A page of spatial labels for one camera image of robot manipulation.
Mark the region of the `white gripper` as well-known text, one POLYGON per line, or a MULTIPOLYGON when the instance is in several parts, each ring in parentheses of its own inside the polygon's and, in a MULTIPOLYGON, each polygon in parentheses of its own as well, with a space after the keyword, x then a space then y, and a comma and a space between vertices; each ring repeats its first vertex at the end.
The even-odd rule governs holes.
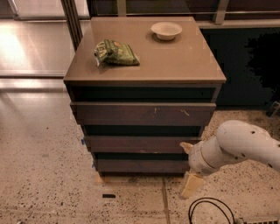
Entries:
POLYGON ((219 170, 218 168, 212 167, 204 159, 202 155, 203 143, 203 141, 200 141, 195 145, 186 142, 179 144, 185 153, 188 154, 188 163, 193 171, 187 172, 184 176, 179 194, 181 199, 189 199, 203 185, 204 179, 202 176, 209 176, 219 170))

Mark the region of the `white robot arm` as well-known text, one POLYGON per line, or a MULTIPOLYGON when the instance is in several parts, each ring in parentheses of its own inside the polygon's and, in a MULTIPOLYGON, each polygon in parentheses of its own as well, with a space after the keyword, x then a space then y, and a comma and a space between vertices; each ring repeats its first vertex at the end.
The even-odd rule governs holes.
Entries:
POLYGON ((190 198, 202 186, 205 176, 224 165, 250 159, 280 171, 280 142, 265 129, 246 122, 223 122, 210 139, 196 144, 181 142, 180 146, 188 155, 190 167, 180 193, 183 199, 190 198))

